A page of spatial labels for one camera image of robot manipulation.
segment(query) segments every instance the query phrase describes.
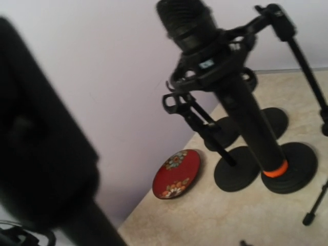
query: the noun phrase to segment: black microphone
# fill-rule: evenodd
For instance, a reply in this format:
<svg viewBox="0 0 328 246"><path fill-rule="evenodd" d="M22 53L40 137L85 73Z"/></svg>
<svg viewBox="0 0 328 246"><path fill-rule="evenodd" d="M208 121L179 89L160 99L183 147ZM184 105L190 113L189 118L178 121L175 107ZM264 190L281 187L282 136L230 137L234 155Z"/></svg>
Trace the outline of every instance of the black microphone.
<svg viewBox="0 0 328 246"><path fill-rule="evenodd" d="M156 9L168 36L184 54L205 48L220 35L210 8L200 0L161 0Z"/></svg>

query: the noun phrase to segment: stand pole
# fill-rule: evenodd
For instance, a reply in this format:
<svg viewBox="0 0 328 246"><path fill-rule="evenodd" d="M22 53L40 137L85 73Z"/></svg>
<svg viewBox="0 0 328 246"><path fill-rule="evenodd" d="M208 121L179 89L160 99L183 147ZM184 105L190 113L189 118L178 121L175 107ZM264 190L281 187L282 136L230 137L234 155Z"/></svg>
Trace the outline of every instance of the stand pole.
<svg viewBox="0 0 328 246"><path fill-rule="evenodd" d="M296 58L296 60L298 61L306 79L309 82L310 87L313 90L313 93L315 94L318 103L321 107L321 110L327 110L328 109L328 105L327 102L323 96L323 93L313 75L313 72L309 66L309 63L306 61L305 56L303 55L301 49L299 48L296 40L294 38L291 38L287 41L290 49L293 51L293 54Z"/></svg>
<svg viewBox="0 0 328 246"><path fill-rule="evenodd" d="M77 211L75 217L62 225L61 230L78 246L127 246L94 202Z"/></svg>
<svg viewBox="0 0 328 246"><path fill-rule="evenodd" d="M285 156L276 142L267 119L242 78L235 75L225 89L214 92L227 114L236 122L239 132L254 153L263 171L280 168Z"/></svg>

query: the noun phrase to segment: black round base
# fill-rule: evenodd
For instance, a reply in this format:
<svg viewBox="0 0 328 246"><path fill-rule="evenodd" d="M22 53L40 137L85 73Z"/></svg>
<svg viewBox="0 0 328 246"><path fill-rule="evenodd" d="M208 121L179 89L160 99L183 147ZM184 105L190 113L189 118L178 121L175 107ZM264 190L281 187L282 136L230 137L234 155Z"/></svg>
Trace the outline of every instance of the black round base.
<svg viewBox="0 0 328 246"><path fill-rule="evenodd" d="M268 119L276 139L279 139L288 128L288 116L285 112L278 108L263 109L263 113ZM223 148L229 147L239 137L236 124L230 117L219 119L216 124L221 127L221 130L215 128L212 130L214 138ZM204 141L204 144L208 150L214 152L216 151L208 142Z"/></svg>
<svg viewBox="0 0 328 246"><path fill-rule="evenodd" d="M321 132L324 136L328 137L328 124L324 123L321 127Z"/></svg>
<svg viewBox="0 0 328 246"><path fill-rule="evenodd" d="M237 165L232 167L221 158L215 167L214 180L223 191L240 191L256 179L260 167L248 147L237 147L229 151L229 154L236 160Z"/></svg>
<svg viewBox="0 0 328 246"><path fill-rule="evenodd" d="M277 178L270 178L262 173L262 181L274 193L293 193L312 180L317 171L318 159L309 146L300 142L286 143L281 148L289 164L287 171Z"/></svg>
<svg viewBox="0 0 328 246"><path fill-rule="evenodd" d="M279 139L288 128L288 116L284 111L278 108L266 108L262 111L268 119L276 139Z"/></svg>
<svg viewBox="0 0 328 246"><path fill-rule="evenodd" d="M221 129L212 129L213 137L223 147L227 148L234 143L239 137L239 132L235 122L230 117L224 117L216 121L216 125ZM206 148L210 151L216 151L211 144L204 141Z"/></svg>

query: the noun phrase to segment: black stand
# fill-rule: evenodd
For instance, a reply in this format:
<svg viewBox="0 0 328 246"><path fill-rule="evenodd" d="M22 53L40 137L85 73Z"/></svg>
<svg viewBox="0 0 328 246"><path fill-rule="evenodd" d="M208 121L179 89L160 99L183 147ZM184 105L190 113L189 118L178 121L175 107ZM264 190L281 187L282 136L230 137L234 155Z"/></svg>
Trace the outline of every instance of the black stand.
<svg viewBox="0 0 328 246"><path fill-rule="evenodd" d="M167 99L170 97L175 101L173 106L167 104ZM191 108L194 108L195 100L191 94L181 95L174 92L165 95L163 96L162 104L169 114L181 115L191 129L197 132L205 142L208 142L222 156L219 165L215 169L215 182L222 190L227 192L239 191L255 180L260 172L260 167L251 152L247 147L238 147L227 152L219 144L217 138L213 136L209 125L205 125L202 119L192 111Z"/></svg>
<svg viewBox="0 0 328 246"><path fill-rule="evenodd" d="M288 116L283 110L278 108L266 108L262 111L264 116L267 118L276 139L279 139L288 128ZM219 119L213 126L214 127L209 126L209 130L211 131L213 137L224 148L227 148L233 144L233 142L240 135L235 122L230 117ZM214 147L207 141L204 141L204 144L208 150L215 151Z"/></svg>
<svg viewBox="0 0 328 246"><path fill-rule="evenodd" d="M261 16L249 24L230 31L217 29L217 40L206 48L193 53L184 52L170 83L178 92L214 92L228 116L238 126L254 160L262 169L264 184L273 192L291 193L303 188L313 178L317 170L317 158L310 147L301 143L290 143L282 147L278 145L269 120L260 112L254 96L243 81L241 74L248 54L255 46L256 33L272 25L280 40L289 42L319 101L325 124L328 106L293 39L295 28L284 11L276 4L270 4L266 8L257 6L256 9ZM189 70L194 71L195 75L186 77L186 71ZM247 152L236 153L233 156L235 160L250 159ZM218 175L224 176L230 172L229 169L218 165L216 180L220 183L224 177Z"/></svg>
<svg viewBox="0 0 328 246"><path fill-rule="evenodd" d="M311 211L305 215L305 217L303 219L303 225L309 226L309 225L312 224L314 218L316 217L316 211L317 211L319 205L321 204L321 201L323 200L323 198L324 198L324 196L325 196L325 194L327 192L327 189L328 189L328 180L322 186L320 195L318 196L316 202L314 203Z"/></svg>

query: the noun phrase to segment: red plate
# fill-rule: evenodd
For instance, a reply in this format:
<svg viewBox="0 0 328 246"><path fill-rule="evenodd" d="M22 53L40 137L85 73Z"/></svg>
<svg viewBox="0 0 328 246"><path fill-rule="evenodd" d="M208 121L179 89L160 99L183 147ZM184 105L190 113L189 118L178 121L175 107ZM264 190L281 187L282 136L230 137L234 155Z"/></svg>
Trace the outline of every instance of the red plate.
<svg viewBox="0 0 328 246"><path fill-rule="evenodd" d="M182 150L172 155L158 170L153 193L159 199L182 195L197 176L200 156L195 150Z"/></svg>

